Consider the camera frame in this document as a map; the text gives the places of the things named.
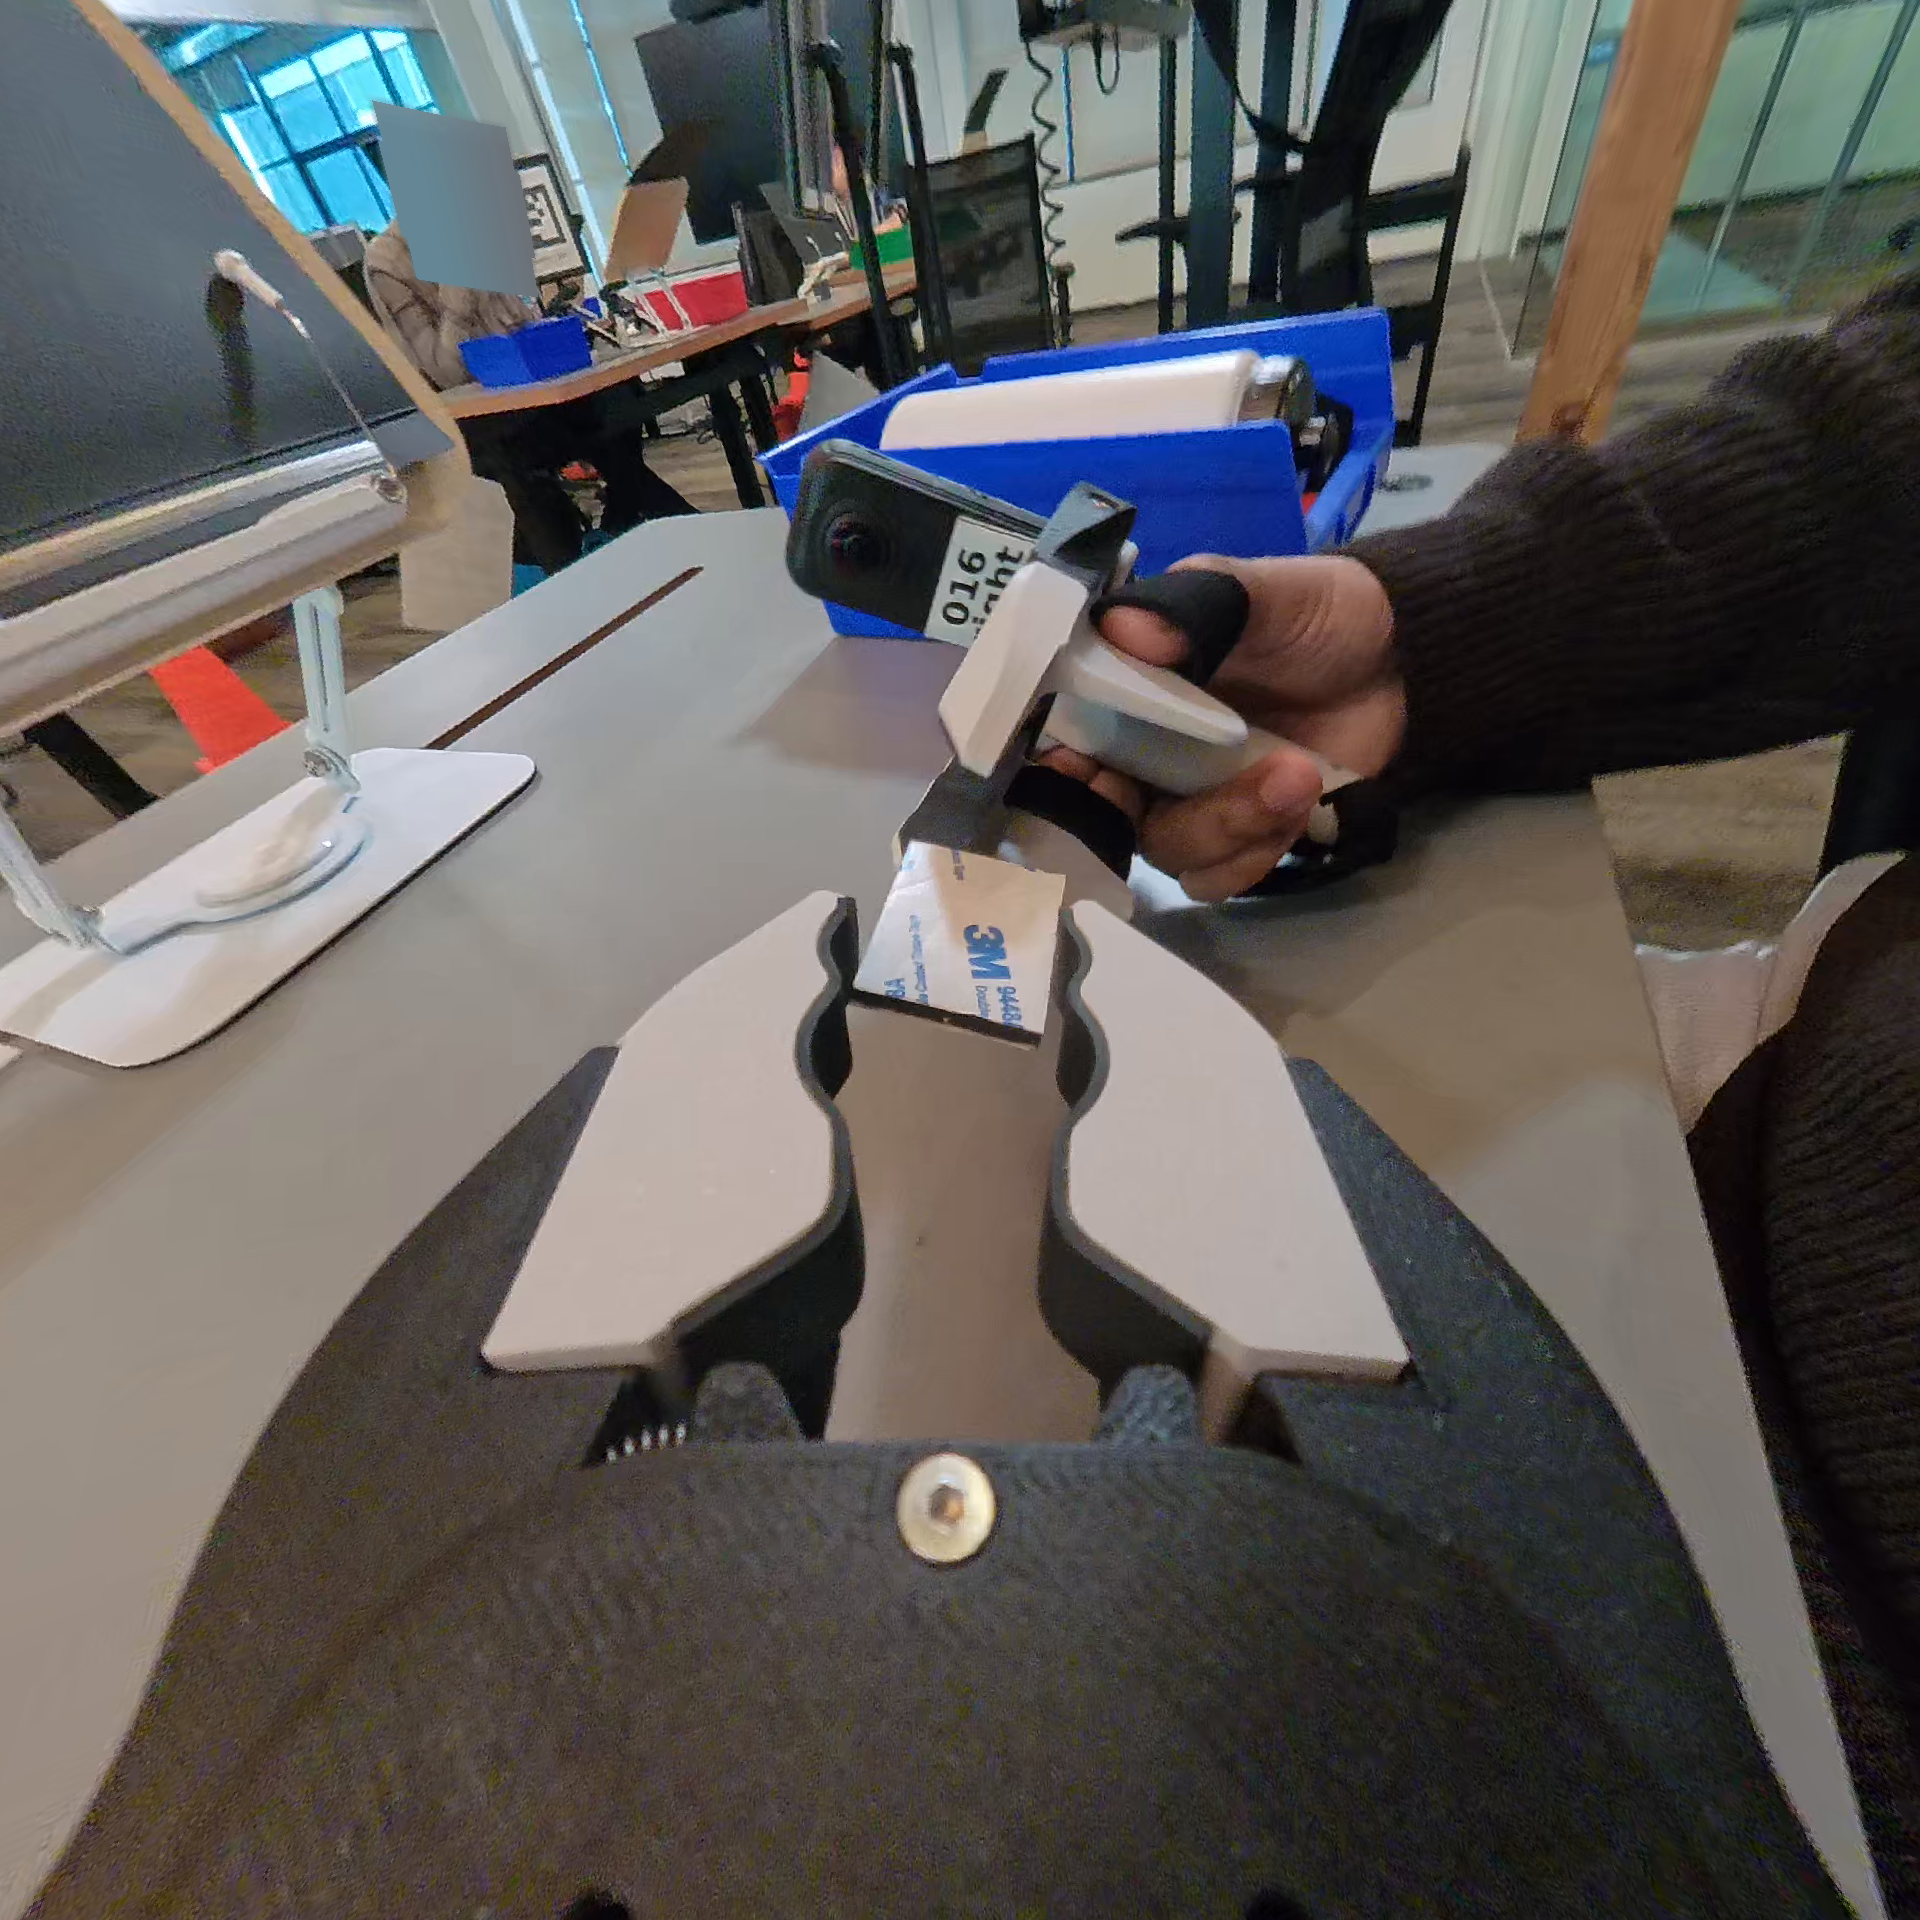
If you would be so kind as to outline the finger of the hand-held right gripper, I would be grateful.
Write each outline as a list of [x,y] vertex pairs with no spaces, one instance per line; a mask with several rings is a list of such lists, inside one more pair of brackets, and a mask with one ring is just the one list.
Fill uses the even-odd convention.
[[1087,580],[1068,569],[1026,563],[1014,574],[943,688],[949,762],[895,829],[895,865],[911,849],[992,843],[1039,737],[1050,672],[1085,613]]

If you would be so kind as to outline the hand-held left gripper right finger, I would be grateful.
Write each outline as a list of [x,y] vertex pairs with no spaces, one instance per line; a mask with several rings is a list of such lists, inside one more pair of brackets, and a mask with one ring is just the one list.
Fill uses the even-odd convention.
[[1409,1364],[1288,1056],[1106,906],[1063,917],[1047,1331],[1102,1400],[1181,1376],[1232,1433],[1264,1376],[1392,1386]]

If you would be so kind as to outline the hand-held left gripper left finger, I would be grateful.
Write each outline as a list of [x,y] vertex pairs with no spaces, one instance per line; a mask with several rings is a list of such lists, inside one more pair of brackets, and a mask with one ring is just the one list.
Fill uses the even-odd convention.
[[831,1405],[865,1277],[847,1123],[856,907],[816,891],[622,1038],[482,1342],[509,1376],[751,1363]]

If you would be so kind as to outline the white foam tape piece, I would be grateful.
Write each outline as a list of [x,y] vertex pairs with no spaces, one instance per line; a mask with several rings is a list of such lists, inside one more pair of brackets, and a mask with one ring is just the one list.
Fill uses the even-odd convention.
[[911,841],[879,906],[853,995],[997,1041],[1042,1043],[1064,878]]

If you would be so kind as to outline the person's right forearm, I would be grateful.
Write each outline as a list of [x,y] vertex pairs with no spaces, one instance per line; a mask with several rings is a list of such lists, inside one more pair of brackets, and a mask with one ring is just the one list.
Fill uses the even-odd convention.
[[1362,537],[1393,617],[1397,801],[1556,793],[1916,698],[1918,282],[1753,344],[1594,446],[1529,441]]

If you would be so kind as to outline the person's right hand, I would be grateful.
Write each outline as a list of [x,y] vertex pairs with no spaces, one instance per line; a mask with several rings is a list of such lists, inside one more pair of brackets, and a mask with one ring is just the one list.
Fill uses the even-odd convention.
[[1144,861],[1190,901],[1224,902],[1255,890],[1308,834],[1322,795],[1317,762],[1373,778],[1397,757],[1406,692],[1392,609],[1365,564],[1198,555],[1176,569],[1232,577],[1245,589],[1239,642],[1209,685],[1280,745],[1192,797],[1161,795],[1064,745],[1039,766],[1124,811]]

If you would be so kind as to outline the blue plastic bin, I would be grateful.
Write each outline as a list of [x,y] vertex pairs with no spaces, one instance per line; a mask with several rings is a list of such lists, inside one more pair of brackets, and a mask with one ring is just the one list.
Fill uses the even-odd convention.
[[1300,557],[1344,544],[1360,528],[1397,436],[1393,366],[1388,318],[1377,307],[1287,321],[1170,332],[1129,344],[994,357],[977,376],[935,368],[833,420],[783,441],[760,460],[789,518],[799,516],[801,467],[829,441],[869,451],[893,404],[977,378],[1030,378],[1080,368],[1162,362],[1207,352],[1292,354],[1308,364],[1319,402],[1349,428],[1341,460],[1308,478],[1285,424],[1240,424],[1194,434],[1144,438],[1064,438],[970,448],[885,451],[964,489],[1047,516],[1076,482],[1136,507],[1141,572],[1174,561]]

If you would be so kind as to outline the black office chair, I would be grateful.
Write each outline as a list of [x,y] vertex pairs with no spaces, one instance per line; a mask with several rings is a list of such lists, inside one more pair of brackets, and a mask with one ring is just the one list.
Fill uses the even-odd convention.
[[925,357],[961,378],[1060,348],[1033,134],[928,161],[906,178]]

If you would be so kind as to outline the red tray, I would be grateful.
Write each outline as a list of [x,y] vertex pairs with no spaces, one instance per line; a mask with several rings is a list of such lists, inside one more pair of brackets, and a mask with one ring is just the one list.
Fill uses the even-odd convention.
[[751,297],[738,266],[681,274],[629,276],[617,288],[637,324],[684,333],[743,318]]

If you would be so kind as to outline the brown cardboard sheet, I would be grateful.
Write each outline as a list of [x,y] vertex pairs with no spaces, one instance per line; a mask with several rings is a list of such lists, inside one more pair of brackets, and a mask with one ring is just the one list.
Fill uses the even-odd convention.
[[686,206],[684,176],[629,181],[615,204],[602,286],[658,282],[679,242]]

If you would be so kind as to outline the small fiducial marker sign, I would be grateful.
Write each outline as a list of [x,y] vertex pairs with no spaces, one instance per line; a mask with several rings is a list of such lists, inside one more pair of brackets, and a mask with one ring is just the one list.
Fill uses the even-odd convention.
[[590,258],[584,222],[572,212],[558,164],[546,153],[513,161],[534,249],[534,283],[583,282]]

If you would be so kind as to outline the white cloth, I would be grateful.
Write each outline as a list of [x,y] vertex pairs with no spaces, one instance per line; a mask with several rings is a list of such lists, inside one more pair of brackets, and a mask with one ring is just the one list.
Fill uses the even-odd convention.
[[1717,1091],[1797,1010],[1832,929],[1913,854],[1876,853],[1841,861],[1817,881],[1783,931],[1717,949],[1634,944],[1638,981],[1681,1133],[1692,1133]]

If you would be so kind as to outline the black equipment stand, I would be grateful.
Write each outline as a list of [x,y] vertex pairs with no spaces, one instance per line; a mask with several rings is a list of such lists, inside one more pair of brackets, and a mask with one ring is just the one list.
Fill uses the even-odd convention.
[[1373,169],[1385,121],[1436,51],[1448,14],[1450,3],[1350,4],[1311,128],[1295,134],[1240,96],[1236,4],[1189,4],[1194,29],[1189,206],[1172,206],[1178,57],[1162,40],[1159,212],[1114,235],[1121,245],[1156,246],[1156,321],[1168,333],[1176,330],[1176,270],[1183,270],[1189,330],[1221,324],[1232,314],[1326,316],[1377,304],[1368,251],[1376,233],[1440,225],[1429,297],[1382,309],[1392,360],[1418,362],[1408,414],[1397,420],[1399,448],[1414,448],[1423,436],[1471,149],[1457,146],[1447,174],[1417,184],[1373,187]]

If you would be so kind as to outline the black panel with wooden edge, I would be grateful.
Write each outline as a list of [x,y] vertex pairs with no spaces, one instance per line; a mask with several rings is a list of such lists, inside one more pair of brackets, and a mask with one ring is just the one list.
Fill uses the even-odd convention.
[[2,17],[4,554],[450,448],[73,4]]

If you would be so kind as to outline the wooden post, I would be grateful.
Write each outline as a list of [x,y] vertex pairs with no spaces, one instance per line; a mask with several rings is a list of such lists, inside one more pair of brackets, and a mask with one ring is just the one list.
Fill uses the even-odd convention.
[[1554,280],[1518,443],[1594,443],[1629,350],[1738,3],[1637,3]]

